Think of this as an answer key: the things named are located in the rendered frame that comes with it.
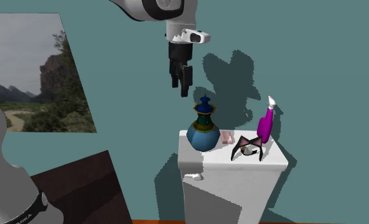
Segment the blue lidded vase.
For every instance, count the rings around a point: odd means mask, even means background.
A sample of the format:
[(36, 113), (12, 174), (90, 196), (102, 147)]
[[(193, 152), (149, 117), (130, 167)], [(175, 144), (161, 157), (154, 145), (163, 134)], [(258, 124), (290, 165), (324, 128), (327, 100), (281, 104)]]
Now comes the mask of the blue lidded vase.
[(186, 136), (191, 146), (201, 152), (212, 150), (220, 137), (219, 128), (211, 120), (211, 115), (216, 108), (209, 104), (211, 99), (204, 95), (200, 98), (201, 103), (193, 108), (197, 114), (197, 119), (189, 126)]

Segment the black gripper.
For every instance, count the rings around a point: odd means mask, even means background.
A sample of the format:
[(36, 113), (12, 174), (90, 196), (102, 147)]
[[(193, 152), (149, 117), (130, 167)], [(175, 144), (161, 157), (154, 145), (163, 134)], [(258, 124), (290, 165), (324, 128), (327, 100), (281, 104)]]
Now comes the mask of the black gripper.
[(193, 45), (169, 42), (169, 72), (172, 79), (172, 88), (178, 88), (178, 71), (181, 70), (181, 97), (188, 96), (189, 87), (193, 85), (193, 68), (187, 66), (192, 59)]

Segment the landscape wall picture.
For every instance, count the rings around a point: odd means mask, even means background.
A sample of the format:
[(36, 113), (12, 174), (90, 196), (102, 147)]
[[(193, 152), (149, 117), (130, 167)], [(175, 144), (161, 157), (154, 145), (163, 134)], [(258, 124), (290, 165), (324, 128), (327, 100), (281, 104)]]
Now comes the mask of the landscape wall picture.
[(96, 131), (58, 13), (0, 13), (0, 109), (10, 132)]

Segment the pink rectangular block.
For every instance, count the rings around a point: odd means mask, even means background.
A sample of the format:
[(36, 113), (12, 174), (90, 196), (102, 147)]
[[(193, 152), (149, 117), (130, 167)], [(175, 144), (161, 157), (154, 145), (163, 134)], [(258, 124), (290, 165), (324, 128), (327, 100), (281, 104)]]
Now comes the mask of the pink rectangular block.
[(231, 132), (229, 130), (221, 130), (220, 131), (220, 139), (223, 144), (232, 144), (233, 139)]

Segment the magenta spray bottle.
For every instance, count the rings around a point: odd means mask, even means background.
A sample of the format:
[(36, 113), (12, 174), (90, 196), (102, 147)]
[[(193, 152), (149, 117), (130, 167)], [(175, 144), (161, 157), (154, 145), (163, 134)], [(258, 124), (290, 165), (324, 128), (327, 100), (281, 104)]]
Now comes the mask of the magenta spray bottle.
[(266, 115), (260, 118), (257, 128), (257, 135), (258, 137), (261, 137), (263, 144), (267, 143), (268, 139), (270, 138), (275, 105), (276, 103), (274, 99), (271, 96), (268, 96), (268, 108)]

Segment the black cat ear headband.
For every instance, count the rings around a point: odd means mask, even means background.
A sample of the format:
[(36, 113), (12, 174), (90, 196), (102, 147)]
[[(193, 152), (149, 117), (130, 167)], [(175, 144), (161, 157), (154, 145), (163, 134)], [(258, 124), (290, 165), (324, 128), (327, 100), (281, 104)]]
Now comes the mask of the black cat ear headband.
[(240, 152), (245, 156), (251, 156), (259, 153), (259, 161), (261, 162), (263, 158), (262, 144), (263, 139), (261, 136), (253, 139), (248, 139), (244, 136), (240, 136), (237, 144), (233, 147), (230, 160), (233, 161), (237, 151), (240, 150)]

